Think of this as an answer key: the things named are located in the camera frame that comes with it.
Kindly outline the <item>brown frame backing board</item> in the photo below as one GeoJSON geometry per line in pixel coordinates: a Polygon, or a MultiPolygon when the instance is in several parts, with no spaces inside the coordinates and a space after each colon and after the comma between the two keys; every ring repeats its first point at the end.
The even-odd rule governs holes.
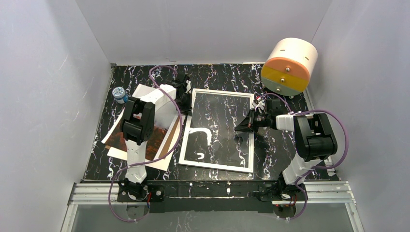
{"type": "Polygon", "coordinates": [[[174,146],[173,139],[180,133],[180,118],[176,114],[171,117],[162,117],[154,122],[154,130],[150,138],[151,146],[155,151],[154,159],[163,158],[174,146]]]}

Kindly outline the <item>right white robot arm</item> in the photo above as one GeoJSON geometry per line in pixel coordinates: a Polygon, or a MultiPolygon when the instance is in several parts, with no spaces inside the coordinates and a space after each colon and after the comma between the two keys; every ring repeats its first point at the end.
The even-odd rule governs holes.
{"type": "Polygon", "coordinates": [[[286,185],[300,185],[304,174],[337,152],[337,141],[327,114],[286,114],[280,99],[255,101],[235,131],[257,133],[260,127],[292,132],[296,154],[279,180],[286,185]]]}

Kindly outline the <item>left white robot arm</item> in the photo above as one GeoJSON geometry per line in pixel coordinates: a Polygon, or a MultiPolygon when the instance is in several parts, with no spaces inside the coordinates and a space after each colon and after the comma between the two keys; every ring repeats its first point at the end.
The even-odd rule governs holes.
{"type": "Polygon", "coordinates": [[[141,184],[146,176],[146,164],[159,159],[146,161],[146,146],[154,131],[156,112],[171,103],[177,112],[180,125],[178,138],[181,138],[183,114],[190,111],[191,81],[188,75],[178,73],[174,80],[156,85],[147,94],[129,97],[122,115],[120,130],[127,149],[126,178],[141,184]]]}

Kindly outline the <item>autumn forest photo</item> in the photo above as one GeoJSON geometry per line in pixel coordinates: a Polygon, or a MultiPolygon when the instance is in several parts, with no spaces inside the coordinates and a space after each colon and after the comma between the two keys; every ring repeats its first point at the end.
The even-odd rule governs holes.
{"type": "MultiPolygon", "coordinates": [[[[152,135],[146,146],[146,161],[163,157],[171,149],[171,142],[174,142],[177,137],[178,114],[169,98],[165,97],[165,100],[167,100],[166,104],[156,107],[152,135]]],[[[123,114],[124,112],[120,113],[108,134],[103,138],[102,143],[108,148],[108,156],[127,160],[126,143],[120,130],[123,114]]]]}

